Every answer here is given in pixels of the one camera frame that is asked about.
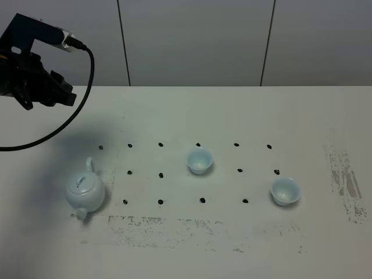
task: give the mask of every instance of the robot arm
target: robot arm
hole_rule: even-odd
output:
[[[88,52],[91,59],[91,71],[87,91],[76,111],[55,131],[29,144],[0,147],[0,151],[17,151],[30,148],[52,138],[79,114],[89,96],[94,77],[93,53],[73,34],[58,27],[50,26],[42,20],[16,14],[0,38],[0,95],[14,97],[25,109],[33,108],[33,102],[45,106],[60,103],[73,106],[76,95],[73,87],[64,78],[43,68],[41,57],[31,52],[34,40],[58,47],[65,51],[72,48]]]

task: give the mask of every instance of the teapot knob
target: teapot knob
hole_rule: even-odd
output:
[[[78,179],[77,179],[77,181],[76,181],[76,185],[80,185],[81,184],[81,182],[83,182],[83,180],[85,179],[85,176],[82,176],[82,177],[79,177]]]
[[[85,167],[87,168],[87,171],[93,172],[93,165],[92,165],[92,157],[89,157],[87,161],[85,161]]]

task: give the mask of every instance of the smudge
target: smudge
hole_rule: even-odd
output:
[[[234,248],[233,251],[244,253],[244,252],[241,251],[239,248]]]
[[[299,232],[301,231],[299,226],[294,221],[287,223],[269,222],[263,226],[258,226],[257,228],[253,229],[253,231],[256,232],[256,236],[267,238],[284,237],[288,234],[292,234],[291,237],[294,237],[294,233],[300,234]]]
[[[368,221],[362,194],[355,172],[350,165],[348,152],[337,144],[336,137],[335,130],[331,130],[323,145],[324,153],[331,168],[331,190],[340,197],[349,221],[362,224],[362,222]]]
[[[249,248],[246,237],[237,244],[228,238],[226,229],[220,221],[109,216],[110,241],[117,246],[244,253]]]

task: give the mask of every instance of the teapot handle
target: teapot handle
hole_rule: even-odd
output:
[[[92,165],[92,157],[89,157],[87,161],[85,161],[85,167],[87,168],[87,171],[93,172],[93,165]]]

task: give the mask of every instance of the white wall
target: white wall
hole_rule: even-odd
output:
[[[273,0],[119,0],[131,85],[259,85]]]
[[[277,0],[263,85],[372,85],[372,2]]]
[[[0,34],[16,13],[42,18],[71,31],[95,56],[94,85],[128,85],[126,61],[115,0],[2,0]],[[36,41],[32,49],[44,67],[64,76],[72,85],[87,85],[90,60],[87,53],[67,53]]]

